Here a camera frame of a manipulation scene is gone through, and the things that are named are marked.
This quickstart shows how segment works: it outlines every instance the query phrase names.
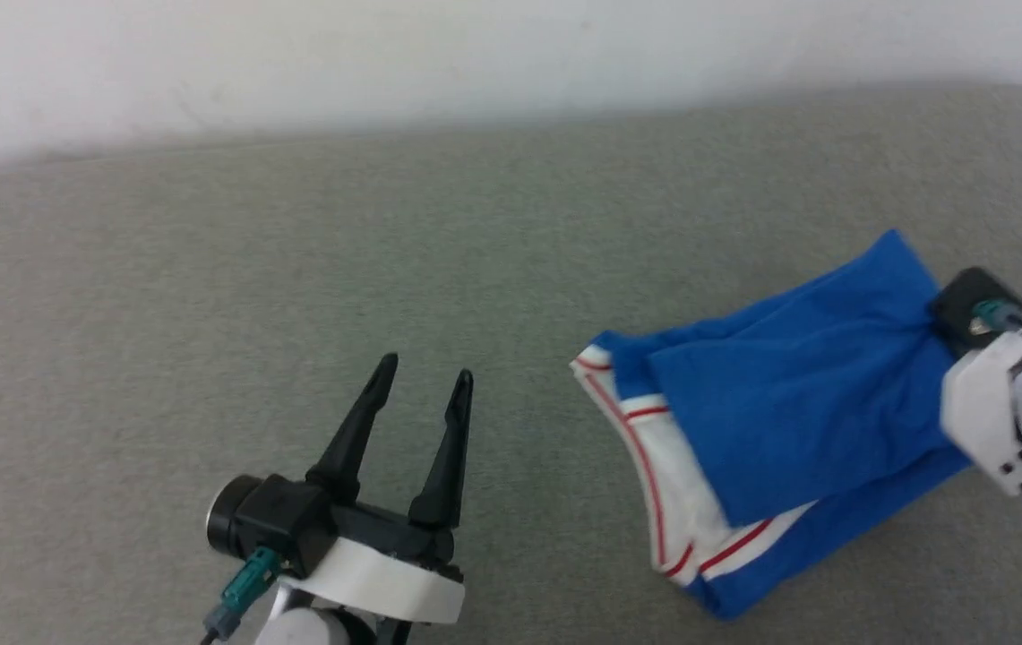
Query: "gray table surface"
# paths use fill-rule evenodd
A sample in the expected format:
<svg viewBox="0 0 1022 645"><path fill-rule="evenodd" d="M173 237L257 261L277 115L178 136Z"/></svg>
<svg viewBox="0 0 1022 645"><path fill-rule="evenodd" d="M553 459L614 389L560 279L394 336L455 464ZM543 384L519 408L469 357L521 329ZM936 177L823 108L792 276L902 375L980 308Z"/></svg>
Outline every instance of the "gray table surface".
<svg viewBox="0 0 1022 645"><path fill-rule="evenodd" d="M988 265L1022 293L1022 89L0 176L0 645L195 642L235 567L213 494L301 473L387 351L368 502L407 505L476 379L467 603L413 642L1022 641L1022 501L975 472L712 619L650 570L633 467L567 368L894 226L940 280Z"/></svg>

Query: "red stripe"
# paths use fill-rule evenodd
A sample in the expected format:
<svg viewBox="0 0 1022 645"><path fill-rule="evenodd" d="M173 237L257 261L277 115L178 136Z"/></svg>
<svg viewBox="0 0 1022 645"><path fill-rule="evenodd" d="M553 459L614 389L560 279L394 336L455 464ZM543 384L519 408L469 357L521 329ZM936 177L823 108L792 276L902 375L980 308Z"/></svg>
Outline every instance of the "red stripe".
<svg viewBox="0 0 1022 645"><path fill-rule="evenodd" d="M686 566L688 560L690 560L690 555L694 552L694 543L691 542L690 546L686 547L685 554L682 554L682 559L678 560L678 564L675 564L673 568L665 571L665 577L678 575L678 572Z"/></svg>
<svg viewBox="0 0 1022 645"><path fill-rule="evenodd" d="M613 404L613 400L605 393L605 389L602 388L598 380L594 379L594 376L591 374L586 374L584 378L586 382L590 383L590 387L593 387L593 390L598 394L599 399L602 400L605 407L613 414L614 419L618 420L618 424L621 424L621 427L625 428L631 444L635 446L635 453L638 453L638 461L642 463L642 470L646 472L646 482L649 483L650 499L654 502L654 521L657 527L657 563L658 566L662 566L665 564L665 539L662 538L662 501L657 493L657 481L654 481L654 469L650 468L650 460L646 456L646 449L643 449L641 442L638 441L638 432L635 431L634 426L626 421L624 414L621 414L617 405Z"/></svg>
<svg viewBox="0 0 1022 645"><path fill-rule="evenodd" d="M609 363L607 363L607 364L591 363L589 360L586 360L586 359L584 359L584 357L580 357L580 356L578 356L578 357L575 358L575 363L577 363L578 365L582 365L585 368L588 368L588 370L598 370L600 372L609 372L610 371L610 364Z"/></svg>
<svg viewBox="0 0 1022 645"><path fill-rule="evenodd" d="M761 535L761 532L763 532L765 527L769 527L770 523L773 522L773 520L774 518L761 519L761 523L757 524L756 526L753 526L753 531L745 534L742 539L731 544L731 546L725 548L725 550L723 550L719 554L712 556L712 558L702 562L702 566L698 567L698 572L700 574L703 574L703 572L706 572L707 568L710 568L714 564L721 562L722 560L729 558L730 555L736 554L736 552L739 551L741 547L747 546L747 544L751 543L753 539Z"/></svg>
<svg viewBox="0 0 1022 645"><path fill-rule="evenodd" d="M634 419L634 417L645 417L647 414L662 414L663 412L669 412L670 409L666 408L665 405L661 405L658 408L642 408L641 410L635 410L626 414L626 419Z"/></svg>

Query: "white background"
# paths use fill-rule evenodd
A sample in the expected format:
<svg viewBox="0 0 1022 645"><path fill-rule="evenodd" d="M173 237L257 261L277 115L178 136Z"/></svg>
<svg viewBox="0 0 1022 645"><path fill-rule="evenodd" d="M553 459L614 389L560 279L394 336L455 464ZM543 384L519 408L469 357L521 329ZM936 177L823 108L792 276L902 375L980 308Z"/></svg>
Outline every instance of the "white background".
<svg viewBox="0 0 1022 645"><path fill-rule="evenodd" d="M0 0L0 169L919 79L1022 83L1022 0Z"/></svg>

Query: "blue cloth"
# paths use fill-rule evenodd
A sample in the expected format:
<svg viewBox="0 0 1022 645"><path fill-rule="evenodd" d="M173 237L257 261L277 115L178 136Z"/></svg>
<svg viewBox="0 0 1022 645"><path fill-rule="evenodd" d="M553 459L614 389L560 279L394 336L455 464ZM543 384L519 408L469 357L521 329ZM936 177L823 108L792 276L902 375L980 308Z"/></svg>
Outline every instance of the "blue cloth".
<svg viewBox="0 0 1022 645"><path fill-rule="evenodd" d="M662 393L734 526L818 502L743 569L690 591L736 616L968 462L940 430L954 359L936 283L898 233L806 285L634 337L607 331L619 399Z"/></svg>

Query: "folded shirt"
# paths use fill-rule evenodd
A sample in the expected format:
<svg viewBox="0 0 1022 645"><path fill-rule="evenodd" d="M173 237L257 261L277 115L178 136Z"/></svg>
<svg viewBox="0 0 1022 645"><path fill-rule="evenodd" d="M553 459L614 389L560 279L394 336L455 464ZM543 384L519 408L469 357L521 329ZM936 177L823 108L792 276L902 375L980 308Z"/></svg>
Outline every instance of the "folded shirt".
<svg viewBox="0 0 1022 645"><path fill-rule="evenodd" d="M721 617L967 465L937 287L896 232L806 285L571 363L641 472L655 567Z"/></svg>

